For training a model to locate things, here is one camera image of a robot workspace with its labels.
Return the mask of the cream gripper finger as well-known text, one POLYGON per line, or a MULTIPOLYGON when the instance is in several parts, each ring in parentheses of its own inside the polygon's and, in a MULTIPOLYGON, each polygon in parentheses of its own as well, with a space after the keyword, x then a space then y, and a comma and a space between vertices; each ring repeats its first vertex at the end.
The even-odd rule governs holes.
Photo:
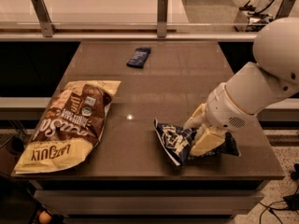
POLYGON ((200 104, 193 114, 189 117, 189 119, 185 122, 183 128, 199 128, 206 121, 205 114, 206 105, 200 104))
POLYGON ((225 141, 225 130, 205 125, 201 126, 194 140, 190 154, 192 156, 202 156, 212 149, 220 146, 225 141))

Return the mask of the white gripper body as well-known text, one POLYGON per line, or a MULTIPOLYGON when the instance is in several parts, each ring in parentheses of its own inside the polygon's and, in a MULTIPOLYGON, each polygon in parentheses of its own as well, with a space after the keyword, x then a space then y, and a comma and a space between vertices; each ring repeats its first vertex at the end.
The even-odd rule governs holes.
POLYGON ((255 120, 254 115, 246 114, 233 103, 224 82, 208 95, 205 115, 210 125, 229 132, 237 132, 255 120))

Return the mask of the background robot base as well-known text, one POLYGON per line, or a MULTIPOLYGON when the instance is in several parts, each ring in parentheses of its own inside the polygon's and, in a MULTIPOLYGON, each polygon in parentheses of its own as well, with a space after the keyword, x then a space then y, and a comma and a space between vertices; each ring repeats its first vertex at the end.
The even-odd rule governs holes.
POLYGON ((234 28, 238 32, 259 32, 266 24, 274 21, 276 16, 267 12, 276 0, 259 0, 257 5, 247 2, 237 11, 234 28))

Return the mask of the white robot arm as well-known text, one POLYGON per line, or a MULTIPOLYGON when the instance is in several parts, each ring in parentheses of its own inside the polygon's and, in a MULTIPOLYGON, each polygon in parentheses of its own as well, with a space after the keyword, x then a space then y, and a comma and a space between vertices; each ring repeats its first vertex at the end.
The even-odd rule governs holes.
POLYGON ((272 21, 256 35, 255 61, 246 63, 212 91, 184 127, 198 130, 191 154, 202 156, 219 147, 225 134, 251 123, 271 104, 299 91, 299 19, 272 21))

